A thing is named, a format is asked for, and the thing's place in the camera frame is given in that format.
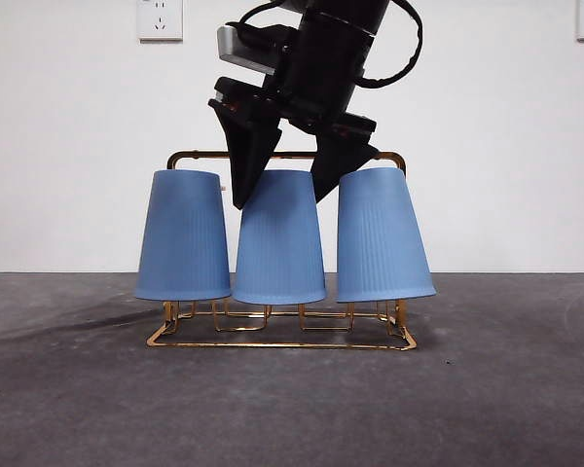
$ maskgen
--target gray floor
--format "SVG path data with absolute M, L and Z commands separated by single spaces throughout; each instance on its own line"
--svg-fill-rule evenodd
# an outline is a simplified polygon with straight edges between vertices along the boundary
M 438 274 L 405 353 L 147 348 L 133 282 L 0 274 L 0 467 L 584 466 L 584 274 Z

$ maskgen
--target blue cup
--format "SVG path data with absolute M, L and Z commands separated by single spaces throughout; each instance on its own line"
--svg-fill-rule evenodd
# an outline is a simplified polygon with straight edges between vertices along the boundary
M 435 295 L 402 170 L 359 170 L 340 180 L 338 302 Z
M 231 295 L 218 175 L 154 174 L 134 296 L 170 302 Z
M 242 211 L 234 298 L 296 305 L 325 297 L 311 174 L 265 170 Z

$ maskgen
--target upside-down cup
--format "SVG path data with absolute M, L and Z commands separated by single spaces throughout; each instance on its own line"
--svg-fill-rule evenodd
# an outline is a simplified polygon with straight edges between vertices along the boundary
M 242 211 L 234 298 L 296 305 L 325 297 L 311 174 L 265 170 Z
M 195 170 L 157 171 L 134 296 L 180 302 L 230 295 L 218 175 Z
M 338 302 L 436 294 L 402 170 L 345 175 L 339 203 Z

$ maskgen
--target black cable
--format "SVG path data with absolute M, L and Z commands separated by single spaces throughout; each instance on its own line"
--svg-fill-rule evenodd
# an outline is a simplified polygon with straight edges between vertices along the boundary
M 416 12 L 416 9 L 413 8 L 407 0 L 392 0 L 392 1 L 393 1 L 393 3 L 398 5 L 400 8 L 402 8 L 405 12 L 407 12 L 411 16 L 411 18 L 413 18 L 413 20 L 416 22 L 416 24 L 418 25 L 418 47 L 416 48 L 416 52 L 414 53 L 414 55 L 409 60 L 409 63 L 407 63 L 407 66 L 405 66 L 402 70 L 400 70 L 398 73 L 396 73 L 392 77 L 384 78 L 382 80 L 373 80 L 370 78 L 363 78 L 361 76 L 356 78 L 354 80 L 354 83 L 356 85 L 360 86 L 361 88 L 375 90 L 377 88 L 384 88 L 385 86 L 392 85 L 396 81 L 401 80 L 405 76 L 407 76 L 409 74 L 409 72 L 414 69 L 414 67 L 416 66 L 416 63 L 418 63 L 418 59 L 420 58 L 421 46 L 423 44 L 423 24 L 421 22 L 420 15 L 418 14 L 418 12 Z
M 270 10 L 271 8 L 280 7 L 285 3 L 286 0 L 274 0 L 273 2 L 265 3 L 264 5 L 260 5 L 259 7 L 255 7 L 253 10 L 244 14 L 244 16 L 240 19 L 239 22 L 245 23 L 251 17 L 257 15 L 258 13 L 265 12 L 266 10 Z

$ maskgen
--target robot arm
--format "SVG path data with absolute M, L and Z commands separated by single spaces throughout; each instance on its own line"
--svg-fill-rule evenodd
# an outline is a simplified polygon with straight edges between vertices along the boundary
M 225 131 L 237 208 L 249 199 L 279 141 L 280 119 L 316 137 L 311 168 L 316 201 L 376 155 L 368 144 L 376 123 L 347 113 L 354 88 L 400 80 L 416 65 L 422 44 L 418 13 L 406 0 L 391 1 L 418 24 L 419 44 L 409 64 L 384 80 L 364 78 L 363 64 L 389 0 L 273 0 L 219 29 L 223 60 L 265 74 L 260 88 L 220 78 L 216 98 L 209 101 Z M 247 24 L 275 7 L 303 14 L 299 28 Z

